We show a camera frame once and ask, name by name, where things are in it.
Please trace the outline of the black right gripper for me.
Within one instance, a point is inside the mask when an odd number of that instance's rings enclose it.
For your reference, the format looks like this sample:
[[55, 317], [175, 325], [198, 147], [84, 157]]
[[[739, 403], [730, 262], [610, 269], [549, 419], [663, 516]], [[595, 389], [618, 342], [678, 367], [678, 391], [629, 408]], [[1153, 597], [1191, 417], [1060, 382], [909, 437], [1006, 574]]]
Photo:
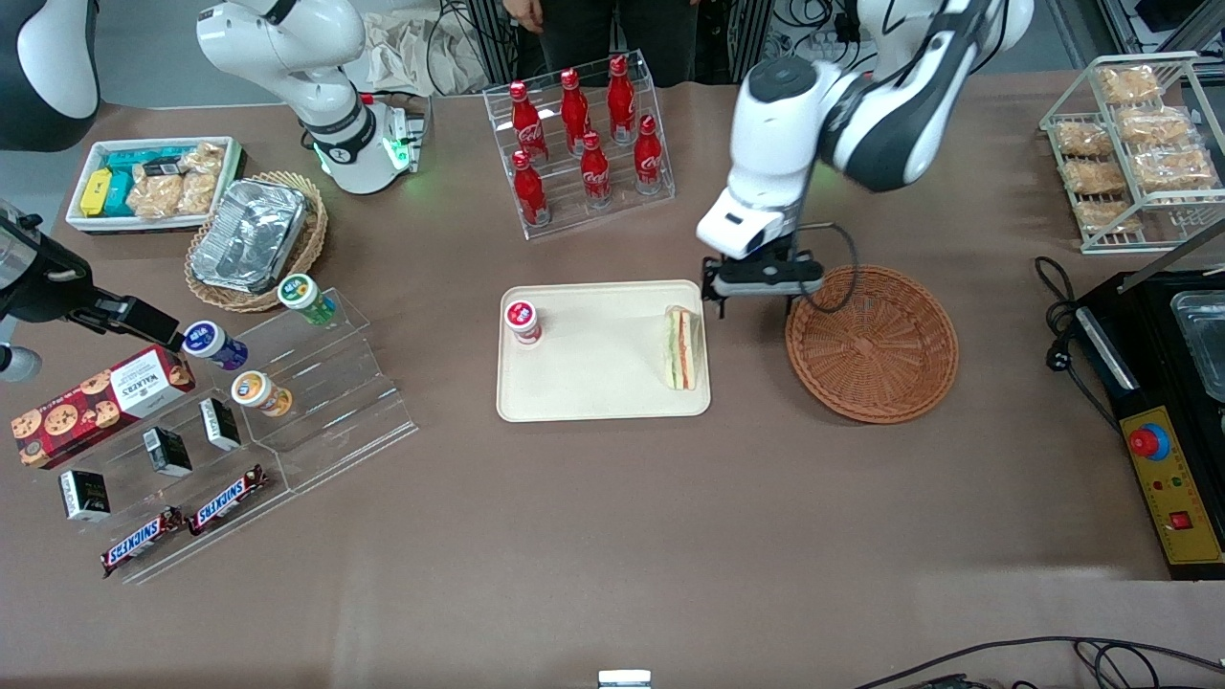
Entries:
[[96, 291], [92, 268], [40, 230], [39, 215], [2, 217], [2, 318], [21, 322], [71, 320], [96, 332], [126, 333], [180, 352], [180, 322], [131, 295]]

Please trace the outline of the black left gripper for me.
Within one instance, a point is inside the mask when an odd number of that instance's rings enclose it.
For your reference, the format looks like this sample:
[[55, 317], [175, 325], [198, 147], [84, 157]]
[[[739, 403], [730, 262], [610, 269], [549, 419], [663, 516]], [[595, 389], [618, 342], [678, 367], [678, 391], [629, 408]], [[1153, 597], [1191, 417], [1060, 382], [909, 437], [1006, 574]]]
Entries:
[[[706, 257], [702, 266], [702, 300], [710, 302], [717, 318], [725, 318], [726, 297], [717, 288], [817, 288], [824, 267], [809, 250], [766, 246], [748, 257]], [[790, 318], [802, 294], [788, 294], [784, 318]]]

